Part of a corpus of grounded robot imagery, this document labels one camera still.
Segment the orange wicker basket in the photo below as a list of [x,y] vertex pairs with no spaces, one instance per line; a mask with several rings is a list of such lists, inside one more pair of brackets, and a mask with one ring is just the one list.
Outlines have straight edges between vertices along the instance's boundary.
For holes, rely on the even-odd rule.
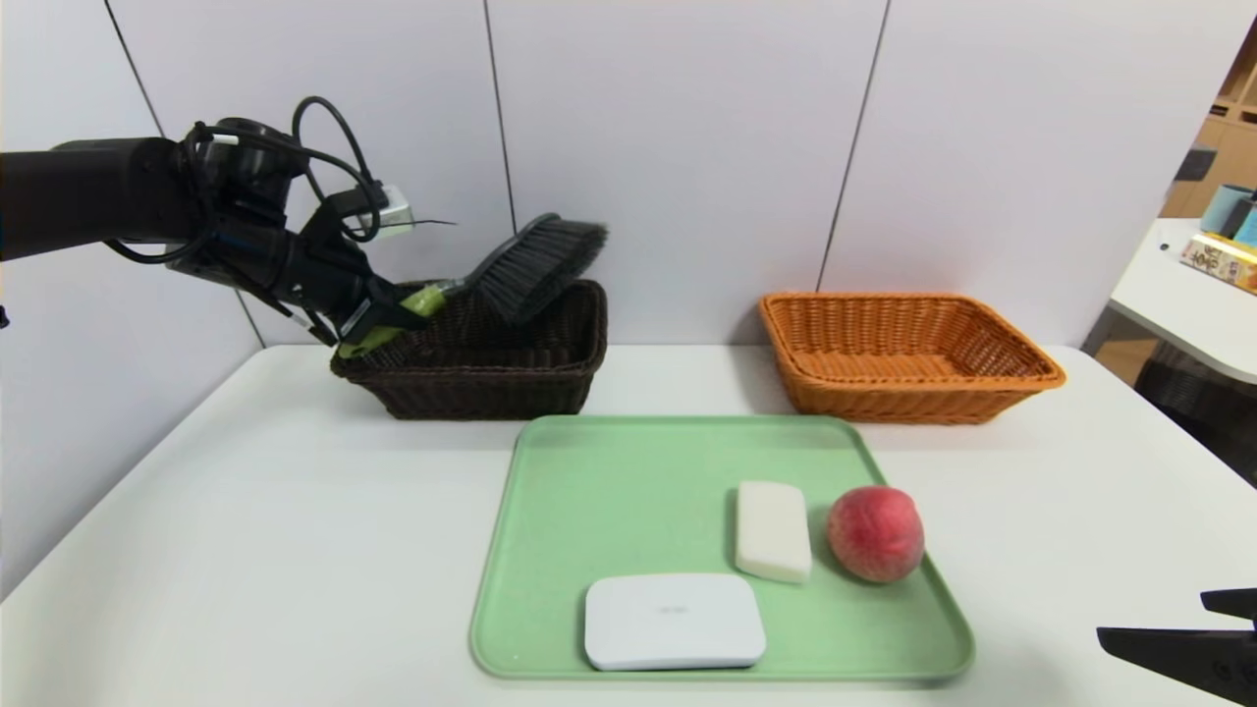
[[1026,335],[968,297],[788,292],[759,313],[799,413],[973,424],[1065,384]]

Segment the table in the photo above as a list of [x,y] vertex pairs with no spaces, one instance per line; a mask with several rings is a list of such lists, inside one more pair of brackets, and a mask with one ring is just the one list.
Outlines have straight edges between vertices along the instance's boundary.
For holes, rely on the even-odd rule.
[[[978,643],[941,686],[480,672],[468,628],[519,423],[400,423],[327,350],[254,356],[0,606],[5,707],[1214,706],[1099,625],[1242,628],[1257,493],[1099,364],[980,426],[861,425]],[[789,413],[760,347],[613,346],[588,414]]]
[[[1257,296],[1178,262],[1199,219],[1156,219],[1109,299],[1111,311],[1210,369],[1257,384]],[[1161,245],[1169,248],[1161,250]],[[1101,317],[1097,337],[1107,337]],[[1099,338],[1089,340],[1097,350]]]

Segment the blue cup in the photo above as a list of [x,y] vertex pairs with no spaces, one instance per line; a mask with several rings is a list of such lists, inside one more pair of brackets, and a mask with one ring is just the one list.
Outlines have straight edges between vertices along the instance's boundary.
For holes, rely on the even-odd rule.
[[1227,219],[1231,216],[1231,211],[1236,209],[1236,205],[1244,199],[1252,199],[1253,190],[1246,186],[1238,186],[1234,184],[1224,184],[1213,192],[1213,200],[1209,201],[1209,208],[1204,210],[1204,215],[1200,216],[1200,230],[1204,233],[1222,233],[1223,228],[1227,225]]

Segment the peach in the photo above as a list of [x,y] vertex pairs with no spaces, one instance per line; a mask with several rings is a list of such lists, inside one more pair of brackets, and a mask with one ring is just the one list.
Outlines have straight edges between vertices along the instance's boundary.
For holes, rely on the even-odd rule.
[[913,498],[887,486],[842,494],[830,509],[830,548],[842,566],[869,581],[911,574],[925,555],[925,531]]

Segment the green brush handle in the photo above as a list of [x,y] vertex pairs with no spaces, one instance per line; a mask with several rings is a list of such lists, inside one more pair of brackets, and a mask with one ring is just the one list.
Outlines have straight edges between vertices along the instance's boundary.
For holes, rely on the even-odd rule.
[[[440,284],[430,284],[402,299],[398,304],[420,317],[430,318],[445,306],[445,292]],[[402,331],[405,330],[397,327],[375,327],[367,332],[361,343],[342,343],[337,347],[336,355],[342,359],[357,359],[368,351],[375,351],[388,343]]]

